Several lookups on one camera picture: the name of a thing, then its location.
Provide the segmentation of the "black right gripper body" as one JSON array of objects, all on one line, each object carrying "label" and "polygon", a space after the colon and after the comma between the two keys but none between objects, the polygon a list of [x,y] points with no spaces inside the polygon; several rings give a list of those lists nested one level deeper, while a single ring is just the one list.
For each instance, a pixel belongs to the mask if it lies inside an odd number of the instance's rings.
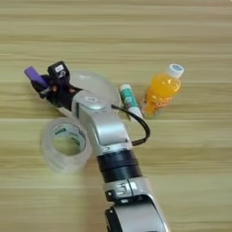
[{"label": "black right gripper body", "polygon": [[48,84],[48,88],[39,92],[40,97],[57,108],[64,107],[70,110],[74,95],[82,89],[71,85],[69,76],[53,80],[51,76],[44,74],[42,78]]}]

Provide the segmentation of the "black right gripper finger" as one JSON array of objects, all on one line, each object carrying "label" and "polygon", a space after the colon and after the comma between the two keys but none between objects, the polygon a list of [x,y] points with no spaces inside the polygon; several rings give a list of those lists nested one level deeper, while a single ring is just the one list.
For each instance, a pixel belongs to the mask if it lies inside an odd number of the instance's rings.
[{"label": "black right gripper finger", "polygon": [[48,85],[46,83],[41,84],[40,82],[31,81],[31,84],[32,84],[33,88],[35,89],[35,91],[39,94],[39,96],[42,99],[47,97],[47,95],[49,93],[49,88],[48,88]]}]

